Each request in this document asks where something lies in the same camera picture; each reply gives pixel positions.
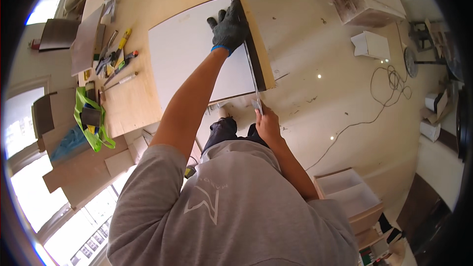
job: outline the hand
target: hand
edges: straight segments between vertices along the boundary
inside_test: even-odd
[[[238,15],[242,10],[238,0],[232,1],[232,4],[224,11],[219,11],[219,22],[210,17],[207,19],[213,32],[213,48],[224,47],[228,50],[230,56],[245,41],[250,29],[246,21],[240,21]]]
[[[281,137],[279,117],[263,103],[262,106],[264,115],[261,115],[259,109],[254,110],[256,112],[256,130],[260,138],[272,149],[285,141]]]

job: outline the floor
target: floor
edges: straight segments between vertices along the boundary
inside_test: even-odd
[[[393,219],[402,208],[399,199],[406,195],[416,169],[419,140],[419,110],[426,93],[437,88],[446,74],[445,67],[423,65],[415,79],[407,78],[412,97],[382,109],[370,95],[374,70],[386,67],[379,60],[353,56],[350,37],[363,30],[388,38],[391,60],[406,78],[396,24],[380,29],[342,26],[331,0],[248,0],[266,45],[277,87],[262,93],[263,101],[280,118],[281,134],[309,175],[321,175],[346,167],[354,168],[393,210]],[[403,44],[413,48],[408,23],[399,25]],[[418,59],[432,59],[430,52]],[[392,90],[387,74],[379,70],[373,78],[373,94],[387,100]],[[238,123],[238,135],[245,136],[255,120],[249,99],[237,98],[225,106]],[[206,113],[197,141],[202,147],[217,120],[217,111]],[[328,147],[328,153],[315,164]]]

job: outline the dark pants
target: dark pants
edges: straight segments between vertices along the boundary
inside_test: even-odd
[[[207,140],[204,149],[202,150],[202,154],[211,146],[226,140],[249,140],[268,147],[268,145],[258,135],[256,123],[253,123],[250,126],[250,129],[248,130],[248,136],[237,137],[237,122],[231,117],[226,117],[220,118],[217,122],[212,123],[210,126],[210,137]]]

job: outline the wooden workbench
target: wooden workbench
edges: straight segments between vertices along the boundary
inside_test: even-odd
[[[121,73],[121,76],[126,76],[134,71],[138,71],[139,74],[134,80],[106,92],[106,101],[103,103],[103,107],[106,110],[105,127],[110,137],[117,137],[160,121],[162,111],[151,68],[148,30],[162,21],[206,1],[209,0],[117,1],[116,19],[114,23],[106,26],[103,43],[105,44],[112,32],[117,30],[119,33],[114,42],[116,44],[120,41],[124,31],[131,28],[133,32],[124,47],[124,53],[138,50],[139,56],[124,69],[125,72]],[[245,7],[245,0],[241,0],[241,2],[246,10],[247,20],[262,65],[266,88],[272,88],[274,87],[274,78],[263,41],[251,12]],[[102,3],[103,0],[87,0],[82,19],[86,19]],[[95,80],[98,90],[105,80],[98,79],[93,70],[91,71],[91,77],[87,81]],[[119,78],[116,78],[111,84],[118,82],[118,80]],[[83,74],[79,74],[79,85],[83,86],[85,82]]]

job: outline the white board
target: white board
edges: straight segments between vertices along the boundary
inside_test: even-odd
[[[151,65],[161,108],[212,49],[213,33],[207,18],[217,19],[231,0],[211,0],[169,18],[148,32]],[[254,92],[245,47],[241,45],[225,61],[210,102]]]

